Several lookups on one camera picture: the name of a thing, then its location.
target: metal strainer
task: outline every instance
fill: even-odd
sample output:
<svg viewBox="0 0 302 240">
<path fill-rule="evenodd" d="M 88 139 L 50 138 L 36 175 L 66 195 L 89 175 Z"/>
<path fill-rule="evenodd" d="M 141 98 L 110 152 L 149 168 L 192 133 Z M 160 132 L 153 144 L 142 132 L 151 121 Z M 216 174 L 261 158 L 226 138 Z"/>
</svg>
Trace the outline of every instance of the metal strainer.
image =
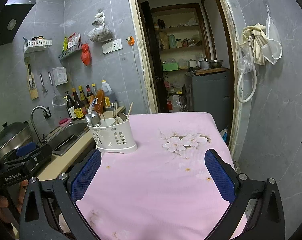
<svg viewBox="0 0 302 240">
<path fill-rule="evenodd" d="M 49 81 L 51 83 L 51 86 L 53 88 L 53 92 L 55 95 L 55 97 L 53 97 L 53 100 L 52 100 L 52 105 L 53 105 L 54 109 L 56 109 L 57 111 L 64 111 L 67 108 L 67 101 L 64 97 L 56 95 L 54 86 L 53 86 L 52 75 L 51 75 L 50 71 L 49 71 Z"/>
</svg>

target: metal screw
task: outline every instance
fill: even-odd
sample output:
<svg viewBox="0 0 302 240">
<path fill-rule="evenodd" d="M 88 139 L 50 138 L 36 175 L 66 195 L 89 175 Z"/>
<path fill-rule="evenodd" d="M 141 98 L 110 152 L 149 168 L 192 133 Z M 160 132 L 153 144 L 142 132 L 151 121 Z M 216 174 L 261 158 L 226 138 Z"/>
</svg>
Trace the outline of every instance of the metal screw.
<svg viewBox="0 0 302 240">
<path fill-rule="evenodd" d="M 243 173 L 241 173 L 241 174 L 239 174 L 239 178 L 240 178 L 241 180 L 246 180 L 246 179 L 248 178 L 248 176 L 245 175 L 245 174 L 243 174 Z"/>
<path fill-rule="evenodd" d="M 61 180 L 66 179 L 67 176 L 68 176 L 68 175 L 67 175 L 66 173 L 61 173 L 61 174 L 59 175 L 59 179 L 61 179 Z"/>
<path fill-rule="evenodd" d="M 268 181 L 269 181 L 271 184 L 275 184 L 275 182 L 276 182 L 273 178 L 269 178 Z"/>
<path fill-rule="evenodd" d="M 37 181 L 37 177 L 31 177 L 30 183 L 34 183 L 35 181 Z"/>
</svg>

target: light switch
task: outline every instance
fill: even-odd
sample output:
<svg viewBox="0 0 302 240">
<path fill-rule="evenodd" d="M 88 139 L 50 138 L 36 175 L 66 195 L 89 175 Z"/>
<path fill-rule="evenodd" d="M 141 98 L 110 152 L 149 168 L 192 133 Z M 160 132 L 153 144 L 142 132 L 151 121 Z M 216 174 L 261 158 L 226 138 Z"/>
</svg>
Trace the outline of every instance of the light switch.
<svg viewBox="0 0 302 240">
<path fill-rule="evenodd" d="M 108 42 L 102 45 L 102 52 L 103 54 L 112 52 L 112 42 Z"/>
<path fill-rule="evenodd" d="M 118 50 L 118 49 L 122 49 L 121 39 L 112 41 L 112 50 L 115 51 L 115 50 Z"/>
</svg>

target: blue textured pad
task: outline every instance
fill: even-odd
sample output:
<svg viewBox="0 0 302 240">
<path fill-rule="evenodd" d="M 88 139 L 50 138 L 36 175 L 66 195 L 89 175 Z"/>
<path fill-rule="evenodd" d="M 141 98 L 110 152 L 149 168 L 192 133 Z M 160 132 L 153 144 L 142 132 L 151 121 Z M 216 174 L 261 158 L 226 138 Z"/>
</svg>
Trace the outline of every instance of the blue textured pad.
<svg viewBox="0 0 302 240">
<path fill-rule="evenodd" d="M 204 163 L 222 198 L 232 203 L 235 199 L 234 184 L 210 150 L 205 153 Z"/>
<path fill-rule="evenodd" d="M 94 175 L 101 165 L 101 153 L 96 150 L 86 165 L 73 180 L 71 186 L 71 199 L 75 203 L 76 200 L 83 198 L 87 188 L 89 187 Z"/>
<path fill-rule="evenodd" d="M 36 149 L 36 143 L 30 142 L 30 143 L 26 144 L 25 146 L 18 148 L 16 151 L 16 156 L 17 157 L 25 156 L 26 154 L 34 151 L 35 149 Z"/>
</svg>

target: red plastic bag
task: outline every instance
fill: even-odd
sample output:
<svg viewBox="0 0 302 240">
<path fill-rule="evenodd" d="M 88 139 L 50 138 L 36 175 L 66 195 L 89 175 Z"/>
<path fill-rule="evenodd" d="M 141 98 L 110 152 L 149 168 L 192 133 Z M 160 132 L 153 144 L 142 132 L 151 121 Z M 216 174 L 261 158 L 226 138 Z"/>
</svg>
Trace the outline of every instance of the red plastic bag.
<svg viewBox="0 0 302 240">
<path fill-rule="evenodd" d="M 86 66 L 88 66 L 91 63 L 91 53 L 89 50 L 89 45 L 87 43 L 83 44 L 81 49 L 82 49 L 81 60 Z"/>
</svg>

